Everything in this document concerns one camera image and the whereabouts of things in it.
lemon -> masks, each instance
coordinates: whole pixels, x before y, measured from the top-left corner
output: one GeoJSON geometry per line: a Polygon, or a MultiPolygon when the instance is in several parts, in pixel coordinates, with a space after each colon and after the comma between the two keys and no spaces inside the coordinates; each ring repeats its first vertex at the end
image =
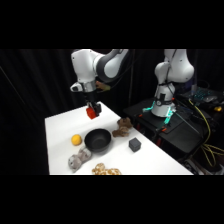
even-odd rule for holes
{"type": "Polygon", "coordinates": [[[75,146],[81,145],[82,144],[82,138],[80,135],[74,135],[72,137],[72,144],[75,146]]]}

black bowl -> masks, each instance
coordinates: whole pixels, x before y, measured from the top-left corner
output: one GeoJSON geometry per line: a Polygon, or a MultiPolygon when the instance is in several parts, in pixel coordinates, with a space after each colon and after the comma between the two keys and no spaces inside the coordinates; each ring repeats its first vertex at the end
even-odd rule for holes
{"type": "Polygon", "coordinates": [[[96,129],[87,134],[85,144],[87,149],[93,153],[106,151],[111,142],[111,134],[104,129],[96,129]]]}

white table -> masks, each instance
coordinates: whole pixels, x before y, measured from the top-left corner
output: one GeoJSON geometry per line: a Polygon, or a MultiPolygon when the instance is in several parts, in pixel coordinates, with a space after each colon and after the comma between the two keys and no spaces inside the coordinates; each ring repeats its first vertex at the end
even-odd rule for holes
{"type": "MultiPolygon", "coordinates": [[[[72,175],[68,167],[68,159],[78,154],[81,146],[73,146],[71,137],[75,134],[85,136],[92,130],[103,128],[112,132],[117,130],[120,119],[103,103],[100,117],[90,120],[86,107],[69,111],[45,120],[48,161],[51,175],[72,175]]],[[[187,169],[173,160],[169,155],[149,141],[134,128],[126,138],[113,138],[107,154],[93,154],[90,161],[82,165],[76,175],[92,175],[92,169],[104,163],[107,169],[117,168],[123,175],[192,175],[187,169]],[[137,138],[141,150],[134,153],[129,148],[129,140],[137,138]]]]}

yellow cable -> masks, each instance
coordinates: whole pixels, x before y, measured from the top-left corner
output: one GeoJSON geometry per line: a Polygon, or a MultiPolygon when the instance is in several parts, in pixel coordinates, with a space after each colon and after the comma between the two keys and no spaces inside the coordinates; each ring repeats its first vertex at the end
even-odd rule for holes
{"type": "Polygon", "coordinates": [[[206,158],[207,158],[207,160],[208,160],[209,165],[210,165],[211,167],[213,167],[213,165],[211,164],[211,162],[210,162],[210,160],[209,160],[209,158],[208,158],[208,155],[207,155],[207,153],[205,152],[205,150],[202,149],[202,151],[204,152],[204,154],[205,154],[205,156],[206,156],[206,158]]]}
{"type": "Polygon", "coordinates": [[[211,147],[211,148],[214,148],[214,149],[217,149],[217,150],[219,150],[219,151],[224,152],[224,150],[223,150],[223,149],[217,148],[217,147],[215,147],[215,146],[213,146],[213,145],[208,145],[208,144],[206,144],[206,146],[208,146],[208,147],[211,147]]]}
{"type": "Polygon", "coordinates": [[[218,147],[215,147],[215,146],[212,146],[212,145],[208,145],[208,144],[206,144],[207,142],[208,142],[208,140],[210,139],[210,137],[211,137],[211,129],[210,129],[210,126],[209,126],[209,124],[208,124],[208,121],[207,121],[207,119],[205,118],[205,116],[204,116],[204,114],[191,102],[191,100],[189,100],[189,102],[191,103],[191,105],[193,105],[196,109],[197,109],[197,111],[201,114],[201,116],[203,117],[203,119],[205,120],[205,123],[206,123],[206,125],[207,125],[207,127],[208,127],[208,137],[207,137],[207,139],[206,139],[206,141],[202,144],[202,146],[201,146],[201,148],[202,148],[202,150],[203,150],[203,152],[204,152],[204,154],[205,154],[205,156],[206,156],[206,159],[208,160],[208,163],[210,164],[210,166],[212,166],[212,167],[214,167],[215,165],[216,165],[216,159],[215,159],[215,156],[214,156],[214,154],[216,154],[216,155],[221,155],[221,156],[224,156],[224,154],[221,154],[221,153],[217,153],[217,152],[213,152],[212,150],[211,150],[211,148],[213,148],[213,149],[216,149],[216,150],[219,150],[219,151],[221,151],[221,152],[224,152],[224,150],[222,150],[222,149],[220,149],[220,148],[218,148],[218,147]],[[214,160],[214,165],[212,165],[211,164],[211,162],[210,162],[210,160],[209,160],[209,158],[208,158],[208,155],[207,155],[207,153],[205,152],[205,150],[206,151],[208,151],[208,152],[210,152],[211,154],[212,154],[212,157],[213,157],[213,160],[214,160]]]}
{"type": "Polygon", "coordinates": [[[215,159],[215,156],[214,156],[212,150],[211,150],[211,149],[207,149],[207,148],[204,147],[204,146],[202,146],[201,148],[203,149],[204,154],[206,155],[206,158],[207,158],[208,163],[210,164],[210,166],[211,166],[211,167],[214,167],[214,166],[216,165],[216,159],[215,159]],[[208,158],[208,155],[207,155],[207,153],[205,152],[205,150],[207,150],[208,152],[210,152],[210,153],[212,154],[212,157],[213,157],[213,160],[214,160],[214,165],[212,165],[212,163],[210,162],[210,159],[208,158]]]}
{"type": "Polygon", "coordinates": [[[204,118],[204,120],[205,120],[205,123],[207,124],[207,126],[208,126],[208,132],[209,132],[209,134],[208,134],[208,137],[207,137],[207,139],[206,139],[206,141],[204,142],[204,144],[205,143],[207,143],[207,141],[210,139],[210,137],[211,137],[211,129],[210,129],[210,126],[209,126],[209,124],[208,124],[208,121],[207,121],[207,119],[205,118],[205,116],[204,116],[204,114],[191,102],[191,100],[189,100],[189,102],[191,103],[191,105],[193,105],[196,109],[197,109],[197,111],[201,114],[201,116],[204,118]]]}

black box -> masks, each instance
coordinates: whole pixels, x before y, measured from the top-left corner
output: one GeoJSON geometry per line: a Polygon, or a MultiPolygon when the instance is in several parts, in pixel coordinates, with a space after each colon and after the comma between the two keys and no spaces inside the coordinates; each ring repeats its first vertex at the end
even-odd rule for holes
{"type": "Polygon", "coordinates": [[[141,148],[141,145],[142,143],[137,138],[134,138],[129,141],[129,147],[133,152],[137,152],[141,148]]]}

